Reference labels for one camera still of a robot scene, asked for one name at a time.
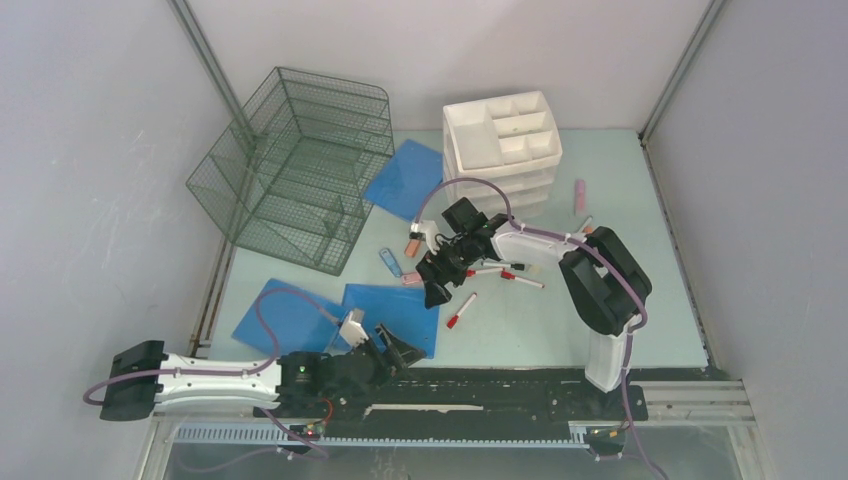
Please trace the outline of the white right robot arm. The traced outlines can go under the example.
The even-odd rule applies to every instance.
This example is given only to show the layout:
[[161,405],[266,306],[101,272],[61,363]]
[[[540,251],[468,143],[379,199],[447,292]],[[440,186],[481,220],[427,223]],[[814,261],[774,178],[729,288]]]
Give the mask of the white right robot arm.
[[416,217],[409,237],[427,251],[416,270],[425,289],[425,306],[447,303],[450,286],[461,286],[471,265],[482,260],[555,266],[577,314],[590,329],[590,384],[581,392],[585,411],[606,418],[622,403],[632,336],[647,322],[645,303],[652,284],[642,267],[608,227],[591,233],[556,233],[531,228],[510,212],[488,217],[462,198],[442,213],[453,234],[445,237],[433,221]]

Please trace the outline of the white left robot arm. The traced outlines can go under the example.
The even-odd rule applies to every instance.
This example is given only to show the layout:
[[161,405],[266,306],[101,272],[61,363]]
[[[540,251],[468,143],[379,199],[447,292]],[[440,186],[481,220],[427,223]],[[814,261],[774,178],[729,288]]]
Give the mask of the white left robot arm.
[[205,361],[167,353],[163,342],[148,340],[114,356],[104,396],[85,403],[105,421],[148,418],[154,412],[227,411],[250,408],[282,417],[319,415],[329,400],[367,397],[404,379],[423,349],[378,325],[348,353],[296,351],[261,361]]

